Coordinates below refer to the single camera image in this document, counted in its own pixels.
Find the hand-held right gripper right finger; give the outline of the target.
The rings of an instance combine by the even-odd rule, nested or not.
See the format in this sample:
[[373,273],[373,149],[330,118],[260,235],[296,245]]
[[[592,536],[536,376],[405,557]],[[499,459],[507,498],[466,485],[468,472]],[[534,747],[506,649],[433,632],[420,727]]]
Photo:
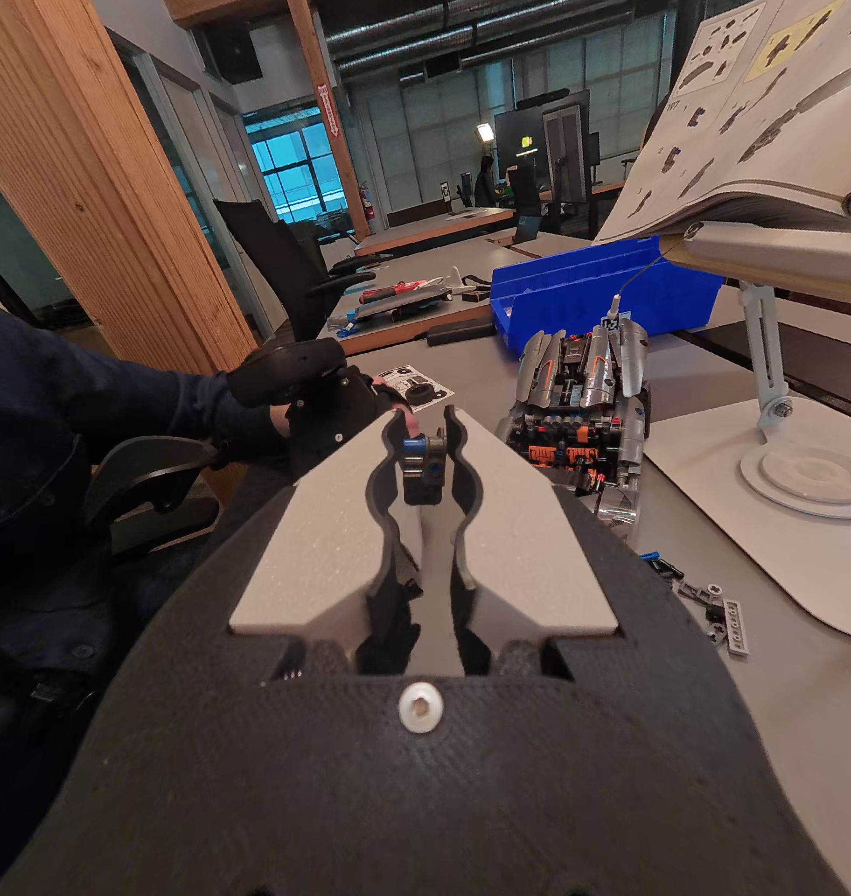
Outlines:
[[453,499],[453,630],[465,676],[505,648],[606,639],[619,622],[550,481],[465,410],[445,409]]

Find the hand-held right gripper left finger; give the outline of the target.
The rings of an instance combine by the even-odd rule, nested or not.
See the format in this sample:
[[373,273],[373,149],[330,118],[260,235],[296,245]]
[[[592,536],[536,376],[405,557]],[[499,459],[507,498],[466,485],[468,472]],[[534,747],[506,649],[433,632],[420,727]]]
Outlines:
[[335,644],[364,674],[406,671],[422,565],[421,513],[398,465],[408,435],[404,413],[388,411],[297,481],[231,633]]

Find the small black lego assembly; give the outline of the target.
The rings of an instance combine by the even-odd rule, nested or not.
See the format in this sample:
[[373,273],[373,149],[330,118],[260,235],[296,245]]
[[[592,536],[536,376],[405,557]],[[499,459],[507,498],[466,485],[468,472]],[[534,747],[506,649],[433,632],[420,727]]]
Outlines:
[[442,502],[447,453],[447,437],[441,427],[434,435],[403,441],[399,465],[406,504],[437,506]]

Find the lego car model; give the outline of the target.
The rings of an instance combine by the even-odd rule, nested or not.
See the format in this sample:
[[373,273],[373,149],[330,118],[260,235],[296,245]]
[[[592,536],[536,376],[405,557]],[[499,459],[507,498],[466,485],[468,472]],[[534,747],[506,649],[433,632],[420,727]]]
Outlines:
[[515,400],[495,432],[624,543],[641,512],[648,346],[629,314],[608,315],[585,334],[539,331],[521,351]]

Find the person's left forearm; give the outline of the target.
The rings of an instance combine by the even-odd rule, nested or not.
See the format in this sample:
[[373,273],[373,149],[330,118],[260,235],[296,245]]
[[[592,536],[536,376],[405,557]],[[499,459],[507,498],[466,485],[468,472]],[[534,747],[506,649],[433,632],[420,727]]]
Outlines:
[[74,449],[93,465],[146,435],[210,441],[231,462],[287,450],[272,412],[243,408],[223,373],[104,356],[0,309],[0,514],[32,499]]

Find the lego instruction booklet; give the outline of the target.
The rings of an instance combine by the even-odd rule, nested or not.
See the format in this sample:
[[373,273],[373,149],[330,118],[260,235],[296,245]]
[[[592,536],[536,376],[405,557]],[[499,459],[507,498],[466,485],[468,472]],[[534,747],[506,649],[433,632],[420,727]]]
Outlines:
[[851,232],[851,1],[700,24],[597,241],[698,221]]

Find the person's left hand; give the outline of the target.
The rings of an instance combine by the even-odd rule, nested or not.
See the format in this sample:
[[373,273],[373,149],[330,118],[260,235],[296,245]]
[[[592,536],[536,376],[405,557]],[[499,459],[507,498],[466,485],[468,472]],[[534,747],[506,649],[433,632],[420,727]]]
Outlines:
[[[403,412],[403,414],[405,415],[409,438],[418,438],[421,434],[419,420],[413,413],[408,402],[402,396],[400,396],[400,393],[393,387],[389,386],[386,383],[386,380],[380,375],[372,377],[371,389],[374,394],[380,399],[388,399],[391,402],[391,407],[393,409],[399,409]],[[275,430],[284,437],[290,436],[290,425],[287,418],[288,409],[289,405],[272,406],[270,408],[272,425],[274,426]]]

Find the white paper sheet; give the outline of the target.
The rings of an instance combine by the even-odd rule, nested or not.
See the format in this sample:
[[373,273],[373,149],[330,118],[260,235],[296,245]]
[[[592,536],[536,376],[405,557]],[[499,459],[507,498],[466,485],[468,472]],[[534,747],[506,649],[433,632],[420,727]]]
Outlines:
[[380,376],[382,376],[386,380],[386,383],[389,386],[396,389],[400,393],[400,396],[402,396],[403,398],[404,398],[405,391],[414,383],[431,382],[432,384],[434,384],[434,386],[437,390],[438,400],[427,405],[426,407],[412,410],[414,413],[420,412],[423,409],[427,409],[429,407],[437,405],[437,404],[439,404],[443,401],[449,400],[455,396],[455,393],[453,390],[451,390],[447,386],[440,384],[439,382],[434,380],[431,376],[422,373],[417,368],[415,368],[409,364],[405,364],[405,365],[402,365],[399,367],[395,367],[395,368],[383,371],[380,374]]

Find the long grey case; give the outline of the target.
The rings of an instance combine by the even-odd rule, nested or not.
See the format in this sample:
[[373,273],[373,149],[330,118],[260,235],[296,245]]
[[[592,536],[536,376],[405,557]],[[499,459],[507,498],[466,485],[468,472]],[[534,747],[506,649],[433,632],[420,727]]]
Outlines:
[[356,304],[345,311],[338,311],[327,320],[326,330],[348,330],[380,315],[392,315],[400,309],[429,306],[452,297],[444,288],[438,286],[440,278],[432,281],[432,285],[416,289],[396,297],[389,297],[367,305]]

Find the red black hand tool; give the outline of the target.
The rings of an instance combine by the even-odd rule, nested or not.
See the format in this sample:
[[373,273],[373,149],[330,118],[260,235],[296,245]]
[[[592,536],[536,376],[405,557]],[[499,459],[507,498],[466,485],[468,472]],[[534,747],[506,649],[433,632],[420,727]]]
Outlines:
[[359,296],[360,305],[367,305],[389,297],[396,297],[416,289],[432,285],[431,280],[402,281],[394,286],[377,287],[363,291]]

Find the black power bank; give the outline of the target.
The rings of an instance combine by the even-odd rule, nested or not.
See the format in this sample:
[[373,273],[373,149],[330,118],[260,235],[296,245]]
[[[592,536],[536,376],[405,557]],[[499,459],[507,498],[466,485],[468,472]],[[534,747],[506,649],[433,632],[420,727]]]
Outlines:
[[436,347],[494,337],[496,326],[491,319],[478,318],[448,322],[430,328],[425,335],[427,346]]

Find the white book stand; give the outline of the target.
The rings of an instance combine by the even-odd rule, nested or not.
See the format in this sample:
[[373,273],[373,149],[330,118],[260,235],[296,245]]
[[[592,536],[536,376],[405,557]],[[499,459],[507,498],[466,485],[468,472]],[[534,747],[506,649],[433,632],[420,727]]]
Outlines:
[[707,221],[662,244],[738,281],[758,397],[655,423],[650,460],[803,610],[851,636],[851,419],[788,396],[775,295],[851,303],[851,232]]

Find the black monitor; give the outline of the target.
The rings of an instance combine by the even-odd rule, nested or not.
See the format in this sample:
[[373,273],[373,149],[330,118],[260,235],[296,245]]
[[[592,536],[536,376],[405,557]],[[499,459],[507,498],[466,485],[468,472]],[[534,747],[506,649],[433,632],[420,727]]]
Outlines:
[[495,117],[496,171],[503,175],[521,161],[531,161],[536,169],[546,168],[548,155],[543,128],[544,112],[579,104],[582,123],[589,122],[589,90],[562,88],[517,102],[516,108]]

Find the white plastic bracket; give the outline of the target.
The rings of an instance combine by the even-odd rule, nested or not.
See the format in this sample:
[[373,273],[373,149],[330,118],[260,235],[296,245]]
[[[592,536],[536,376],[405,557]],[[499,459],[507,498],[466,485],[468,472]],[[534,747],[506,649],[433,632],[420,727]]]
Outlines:
[[474,274],[462,275],[457,266],[453,266],[450,274],[443,276],[438,286],[444,288],[451,296],[460,296],[462,291],[478,288],[490,288],[492,283]]

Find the black wall speaker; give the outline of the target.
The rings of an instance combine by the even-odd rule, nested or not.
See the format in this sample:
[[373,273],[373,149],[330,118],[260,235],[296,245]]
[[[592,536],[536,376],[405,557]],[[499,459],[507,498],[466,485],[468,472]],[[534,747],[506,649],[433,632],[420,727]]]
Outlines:
[[203,27],[219,75],[232,85],[263,78],[262,66],[245,21],[225,20]]

